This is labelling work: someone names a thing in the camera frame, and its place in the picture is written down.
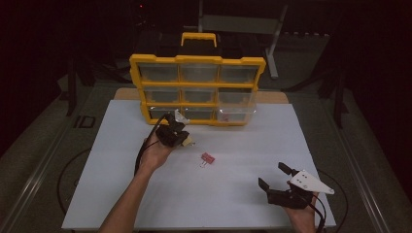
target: white table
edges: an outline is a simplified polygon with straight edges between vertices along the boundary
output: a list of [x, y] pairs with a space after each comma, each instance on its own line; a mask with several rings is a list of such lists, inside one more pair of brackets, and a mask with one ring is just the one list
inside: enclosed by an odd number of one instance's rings
[[[62, 228], [97, 229], [133, 176], [137, 152], [152, 129], [139, 101], [111, 101]], [[185, 128], [196, 142], [178, 148], [152, 176], [136, 229], [256, 229], [290, 227], [281, 207], [269, 205], [258, 177], [286, 190], [290, 178], [278, 162], [318, 177], [290, 104], [258, 104], [246, 126]], [[216, 160], [204, 168], [200, 155]], [[326, 226], [335, 225], [324, 194]]]

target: yellow handle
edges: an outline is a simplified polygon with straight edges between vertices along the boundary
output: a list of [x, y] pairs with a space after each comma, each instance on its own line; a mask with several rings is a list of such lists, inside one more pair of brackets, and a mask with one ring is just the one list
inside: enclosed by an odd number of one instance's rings
[[192, 40], [213, 40], [215, 47], [218, 46], [216, 43], [216, 35], [213, 33], [198, 33], [198, 32], [184, 32], [182, 34], [182, 42], [181, 46], [185, 42], [185, 39], [192, 39]]

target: forearm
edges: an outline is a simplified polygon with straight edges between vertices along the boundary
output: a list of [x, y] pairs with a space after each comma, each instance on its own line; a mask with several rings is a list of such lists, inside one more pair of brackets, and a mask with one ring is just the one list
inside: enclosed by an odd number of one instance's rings
[[153, 171], [149, 169], [139, 169], [126, 191], [107, 215], [99, 232], [130, 233], [133, 231], [137, 211], [152, 173]]

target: transparent drawer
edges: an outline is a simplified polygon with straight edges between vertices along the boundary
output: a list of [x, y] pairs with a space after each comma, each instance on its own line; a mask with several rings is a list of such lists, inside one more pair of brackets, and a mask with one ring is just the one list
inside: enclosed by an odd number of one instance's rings
[[146, 101], [148, 103], [177, 103], [179, 102], [179, 88], [178, 87], [158, 87], [145, 86]]
[[176, 82], [178, 80], [178, 65], [166, 63], [138, 63], [143, 81]]
[[151, 118], [161, 118], [164, 114], [174, 113], [177, 107], [148, 107]]
[[255, 101], [255, 93], [248, 88], [219, 88], [218, 101], [220, 105], [238, 104], [245, 107]]
[[182, 98], [185, 102], [211, 103], [215, 101], [215, 88], [182, 88]]
[[220, 82], [222, 83], [253, 83], [258, 66], [222, 65]]
[[213, 108], [185, 107], [183, 114], [188, 119], [212, 119]]
[[222, 107], [216, 110], [216, 120], [220, 123], [248, 123], [256, 111], [256, 105], [249, 107]]
[[204, 63], [181, 64], [183, 81], [195, 83], [212, 83], [218, 74], [218, 65]]

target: hand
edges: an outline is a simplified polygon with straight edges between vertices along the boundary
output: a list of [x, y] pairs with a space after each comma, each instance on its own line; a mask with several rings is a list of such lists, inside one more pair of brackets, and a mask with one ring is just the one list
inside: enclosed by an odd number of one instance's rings
[[[319, 193], [314, 192], [314, 197], [312, 198], [313, 206], [315, 206], [318, 194]], [[287, 207], [284, 207], [283, 209], [285, 210], [286, 214], [288, 214], [292, 227], [297, 233], [316, 232], [315, 211], [310, 206], [307, 206], [303, 210], [295, 210]]]
[[148, 169], [150, 172], [154, 172], [166, 162], [167, 157], [174, 148], [162, 144], [155, 133], [150, 139], [145, 139], [145, 142], [147, 142], [146, 149], [140, 160], [139, 170]]

